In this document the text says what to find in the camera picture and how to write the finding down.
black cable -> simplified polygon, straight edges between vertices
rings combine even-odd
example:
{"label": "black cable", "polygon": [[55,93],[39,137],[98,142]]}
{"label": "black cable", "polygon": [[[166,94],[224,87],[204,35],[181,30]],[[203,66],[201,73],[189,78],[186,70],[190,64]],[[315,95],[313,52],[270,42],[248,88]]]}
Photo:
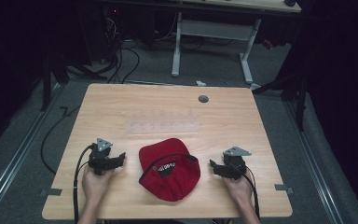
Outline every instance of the black cable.
{"label": "black cable", "polygon": [[[171,42],[171,43],[170,44],[161,44],[159,42]],[[171,39],[164,39],[164,40],[159,40],[159,41],[155,40],[154,43],[157,44],[157,45],[163,46],[163,47],[168,47],[168,46],[175,45],[176,41],[171,40]]]}
{"label": "black cable", "polygon": [[54,175],[56,174],[56,171],[54,171],[46,162],[45,160],[45,156],[43,154],[43,150],[45,147],[45,143],[46,140],[48,139],[48,136],[51,134],[51,132],[57,127],[57,125],[59,125],[65,118],[69,117],[72,115],[72,113],[74,113],[75,111],[77,111],[80,108],[80,106],[76,107],[75,109],[71,110],[68,114],[64,115],[61,119],[59,119],[49,130],[48,133],[46,134],[45,138],[43,139],[42,145],[40,146],[40,158],[42,159],[43,164],[46,166],[46,168],[48,168],[49,171],[51,171]]}
{"label": "black cable", "polygon": [[75,212],[75,224],[78,222],[79,220],[79,209],[78,209],[78,201],[77,201],[77,177],[79,175],[79,171],[80,168],[83,167],[83,165],[86,164],[83,163],[83,165],[80,167],[80,163],[83,159],[84,154],[86,153],[87,150],[92,149],[92,145],[89,145],[88,147],[86,147],[83,152],[80,155],[80,158],[77,162],[77,166],[76,166],[76,170],[75,170],[75,178],[74,178],[74,195],[73,195],[73,199],[74,199],[74,212]]}
{"label": "black cable", "polygon": [[107,80],[107,83],[110,83],[112,81],[112,78],[114,77],[116,79],[116,76],[118,76],[118,70],[121,67],[121,63],[123,62],[123,53],[121,51],[121,48],[118,49],[118,52],[120,54],[120,62],[118,63],[118,66],[116,66],[115,73]]}
{"label": "black cable", "polygon": [[137,59],[138,59],[138,62],[136,62],[135,67],[134,67],[126,76],[124,76],[123,80],[121,81],[121,84],[124,84],[124,82],[126,81],[127,77],[129,77],[130,74],[132,74],[132,72],[135,71],[135,69],[138,67],[139,62],[140,62],[140,57],[139,57],[138,53],[136,53],[136,52],[133,51],[132,49],[127,49],[127,50],[131,51],[132,53],[134,53],[134,54],[136,55],[136,57],[137,57]]}
{"label": "black cable", "polygon": [[242,176],[245,177],[246,180],[249,182],[249,184],[251,184],[251,186],[252,186],[252,189],[254,191],[254,196],[255,196],[255,214],[257,215],[258,220],[260,220],[260,208],[258,205],[257,189],[255,188],[255,176],[254,176],[253,172],[251,171],[251,169],[249,169],[249,167],[246,166],[246,169],[248,169],[249,172],[251,172],[251,175],[253,177],[253,183],[252,183],[252,180],[250,180],[248,176],[246,176],[246,175],[242,175]]}
{"label": "black cable", "polygon": [[229,45],[229,44],[236,43],[238,41],[239,40],[231,39],[231,40],[228,40],[228,42],[226,42],[226,43],[218,43],[218,42],[215,42],[215,41],[212,41],[212,40],[205,39],[205,43],[219,45],[219,46],[226,46],[226,45]]}
{"label": "black cable", "polygon": [[195,49],[199,49],[199,48],[201,48],[202,46],[203,46],[203,43],[204,43],[204,38],[202,38],[201,40],[200,40],[200,44],[198,45],[198,46],[196,46],[195,48],[192,48],[192,49],[190,49],[190,48],[186,48],[185,46],[183,46],[183,44],[181,43],[181,48],[182,49],[187,49],[187,50],[195,50]]}

baseball cap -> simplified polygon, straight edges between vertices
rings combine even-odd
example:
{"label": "baseball cap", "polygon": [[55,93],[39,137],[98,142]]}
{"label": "baseball cap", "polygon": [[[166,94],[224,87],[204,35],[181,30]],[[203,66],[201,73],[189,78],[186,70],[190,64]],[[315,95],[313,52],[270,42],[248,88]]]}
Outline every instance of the baseball cap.
{"label": "baseball cap", "polygon": [[142,147],[139,161],[144,171],[139,183],[161,200],[182,200],[200,180],[199,160],[177,138]]}

hand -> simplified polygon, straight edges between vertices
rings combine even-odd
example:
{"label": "hand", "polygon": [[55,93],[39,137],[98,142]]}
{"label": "hand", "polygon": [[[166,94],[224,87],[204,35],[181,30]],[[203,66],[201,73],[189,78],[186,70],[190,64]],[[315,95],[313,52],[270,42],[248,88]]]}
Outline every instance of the hand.
{"label": "hand", "polygon": [[109,170],[103,175],[96,175],[94,174],[94,170],[88,165],[84,167],[82,186],[87,202],[93,202],[95,204],[101,202],[114,171],[115,170]]}
{"label": "hand", "polygon": [[[250,172],[246,172],[246,176],[251,179]],[[238,180],[223,177],[228,192],[237,205],[243,222],[245,224],[259,224],[260,220],[255,213],[255,209],[252,205],[252,185],[249,181],[241,176]]]}
{"label": "hand", "polygon": [[78,224],[93,224],[97,221],[101,201],[109,185],[110,177],[115,170],[109,170],[103,175],[94,174],[94,170],[88,165],[84,167],[82,186],[86,195],[86,204]]}
{"label": "hand", "polygon": [[[249,171],[246,172],[246,176],[251,179]],[[252,204],[253,189],[245,177],[241,176],[238,180],[223,177],[223,181],[226,184],[232,200],[234,200],[236,204]]]}

cord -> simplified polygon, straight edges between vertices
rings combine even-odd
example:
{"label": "cord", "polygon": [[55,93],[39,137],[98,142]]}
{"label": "cord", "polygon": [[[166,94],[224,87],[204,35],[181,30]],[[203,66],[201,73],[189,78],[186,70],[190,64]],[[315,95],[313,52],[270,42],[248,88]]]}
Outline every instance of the cord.
{"label": "cord", "polygon": [[231,40],[228,40],[228,42],[226,42],[226,43],[218,43],[218,42],[215,42],[215,41],[212,41],[212,40],[205,39],[205,43],[215,44],[215,45],[219,45],[219,46],[226,46],[226,45],[233,44],[233,43],[236,43],[236,42],[239,42],[239,40],[231,39]]}
{"label": "cord", "polygon": [[139,62],[140,62],[140,57],[139,57],[138,53],[136,53],[136,52],[133,51],[132,49],[126,49],[126,50],[129,50],[129,51],[131,51],[132,53],[134,53],[134,54],[136,55],[138,61],[136,62],[135,67],[134,67],[126,76],[124,76],[123,80],[121,81],[121,84],[124,84],[124,82],[126,81],[127,77],[129,77],[130,74],[132,74],[132,72],[135,71],[135,69],[138,67]]}
{"label": "cord", "polygon": [[113,31],[112,40],[109,38],[109,35],[108,35],[107,33],[105,33],[105,36],[106,36],[106,38],[107,38],[108,47],[110,47],[110,46],[111,46],[112,41],[114,41],[114,40],[115,40],[115,37],[116,37],[116,31],[117,31],[117,26],[116,26],[115,22],[114,22],[114,21],[112,21],[110,18],[106,18],[106,20],[108,20],[108,21],[112,22],[112,23],[110,24],[109,28],[107,28],[107,32],[109,32],[109,31],[110,31],[110,29],[112,29],[112,26],[114,26],[114,25],[115,25],[115,30]]}
{"label": "cord", "polygon": [[164,37],[162,37],[160,39],[156,39],[156,41],[170,39],[170,38],[173,38],[174,36],[176,36],[176,35],[172,35],[172,36],[168,36],[168,35],[170,35],[172,33],[173,27],[175,27],[175,24],[176,24],[177,17],[178,17],[178,13],[176,12],[175,17],[173,18],[173,23],[172,23],[172,26],[171,26],[171,30]]}
{"label": "cord", "polygon": [[80,166],[80,163],[83,159],[84,154],[87,152],[87,150],[92,149],[92,145],[86,147],[83,152],[80,155],[79,160],[77,161],[77,166],[76,166],[76,170],[75,170],[75,178],[74,178],[74,195],[73,195],[73,199],[74,199],[74,212],[75,212],[75,224],[78,222],[79,220],[79,209],[78,209],[78,201],[77,201],[77,178],[79,175],[79,171],[81,169],[81,167],[83,167],[85,164],[87,164],[87,162],[83,163],[83,165]]}
{"label": "cord", "polygon": [[181,46],[182,49],[187,49],[187,50],[199,49],[199,48],[201,48],[201,47],[203,46],[203,44],[204,44],[204,39],[205,39],[205,38],[202,38],[202,39],[200,40],[200,44],[199,44],[198,46],[196,46],[195,48],[192,48],[192,49],[186,48],[185,46],[183,46],[183,45],[182,45],[182,41],[181,41],[181,45],[180,45],[180,46]]}
{"label": "cord", "polygon": [[57,127],[57,125],[59,125],[65,118],[71,116],[75,111],[77,111],[80,108],[80,106],[76,107],[75,109],[71,110],[68,114],[64,115],[61,119],[59,119],[49,130],[48,133],[46,134],[45,138],[43,139],[42,145],[40,146],[40,158],[43,162],[43,164],[46,166],[46,168],[48,168],[49,171],[51,171],[54,175],[56,175],[56,171],[54,171],[46,162],[45,160],[45,156],[44,156],[44,147],[45,147],[45,143],[46,140],[48,139],[48,136],[51,134],[51,132]]}
{"label": "cord", "polygon": [[216,79],[218,79],[218,80],[220,80],[220,81],[222,81],[222,82],[224,82],[224,83],[226,83],[226,85],[228,85],[229,87],[232,87],[232,85],[231,84],[229,84],[227,81],[225,81],[224,79],[222,79],[222,78],[220,78],[220,77],[215,77]]}
{"label": "cord", "polygon": [[116,64],[116,71],[115,73],[107,80],[107,83],[110,83],[112,81],[112,78],[114,77],[116,79],[116,76],[118,77],[118,70],[121,67],[121,63],[123,62],[123,53],[121,52],[121,48],[118,50],[120,54],[120,62],[118,63],[118,66]]}

wooden table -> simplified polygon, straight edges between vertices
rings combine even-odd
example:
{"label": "wooden table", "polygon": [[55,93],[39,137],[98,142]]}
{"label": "wooden table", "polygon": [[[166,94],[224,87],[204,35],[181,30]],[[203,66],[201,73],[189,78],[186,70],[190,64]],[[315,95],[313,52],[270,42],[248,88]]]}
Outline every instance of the wooden table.
{"label": "wooden table", "polygon": [[[209,101],[201,103],[205,95]],[[102,209],[106,219],[238,217],[221,177],[209,159],[222,164],[222,152],[241,147],[255,174],[261,217],[288,217],[292,208],[252,92],[244,88],[91,84],[76,119],[52,184],[60,196],[47,198],[43,217],[73,219],[73,179],[82,150],[101,137],[114,145],[111,157],[127,153],[115,171]],[[138,152],[143,146],[175,137],[200,161],[198,185],[182,201],[169,203],[139,183],[143,173]],[[79,208],[85,198],[79,175]]]}

